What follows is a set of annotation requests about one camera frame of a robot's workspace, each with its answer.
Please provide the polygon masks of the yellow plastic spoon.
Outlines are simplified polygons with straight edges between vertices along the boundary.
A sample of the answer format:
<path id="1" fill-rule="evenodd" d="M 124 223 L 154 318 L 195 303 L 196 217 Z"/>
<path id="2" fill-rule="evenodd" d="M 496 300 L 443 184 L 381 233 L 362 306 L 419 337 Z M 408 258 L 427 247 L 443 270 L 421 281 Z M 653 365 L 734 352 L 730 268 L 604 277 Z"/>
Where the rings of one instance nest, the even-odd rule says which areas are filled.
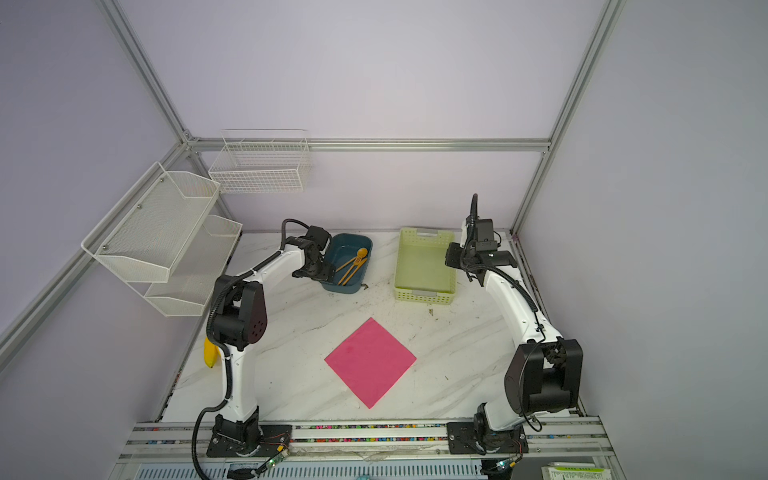
<path id="1" fill-rule="evenodd" d="M 349 265 L 356 265 L 362 262 L 366 257 L 368 256 L 368 249 L 367 248 L 360 248 L 354 257 L 350 258 L 345 263 L 336 266 L 336 271 L 340 271 L 343 268 L 349 266 Z"/>

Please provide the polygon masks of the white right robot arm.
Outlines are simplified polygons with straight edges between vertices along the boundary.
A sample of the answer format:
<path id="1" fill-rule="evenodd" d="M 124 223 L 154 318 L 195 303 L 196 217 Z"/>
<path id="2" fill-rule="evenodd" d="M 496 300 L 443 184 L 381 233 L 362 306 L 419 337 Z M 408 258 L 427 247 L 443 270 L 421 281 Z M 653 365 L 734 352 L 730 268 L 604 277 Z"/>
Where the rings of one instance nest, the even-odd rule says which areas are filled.
<path id="1" fill-rule="evenodd" d="M 469 215 L 461 240 L 449 245 L 445 263 L 477 281 L 498 307 L 512 335 L 514 355 L 504 375 L 502 393 L 478 406 L 474 415 L 477 449 L 500 448 L 536 416 L 578 405 L 583 349 L 556 329 L 525 287 L 511 252 L 496 240 L 493 222 Z"/>

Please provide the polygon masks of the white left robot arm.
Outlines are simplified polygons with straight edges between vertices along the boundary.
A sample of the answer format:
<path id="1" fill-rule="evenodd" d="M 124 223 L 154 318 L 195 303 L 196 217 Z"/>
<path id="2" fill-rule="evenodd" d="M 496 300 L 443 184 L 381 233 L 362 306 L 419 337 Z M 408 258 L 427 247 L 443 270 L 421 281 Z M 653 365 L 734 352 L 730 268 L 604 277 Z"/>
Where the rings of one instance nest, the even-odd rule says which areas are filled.
<path id="1" fill-rule="evenodd" d="M 279 248 L 266 259 L 238 275 L 221 275 L 215 282 L 206 320 L 206 339 L 223 360 L 223 399 L 204 410 L 214 413 L 213 441 L 229 442 L 242 452 L 258 448 L 263 437 L 259 426 L 255 386 L 246 372 L 247 349 L 266 333 L 266 290 L 287 277 L 327 282 L 335 267 L 324 252 L 332 235 L 319 226 L 298 220 L 305 233 L 281 232 Z"/>

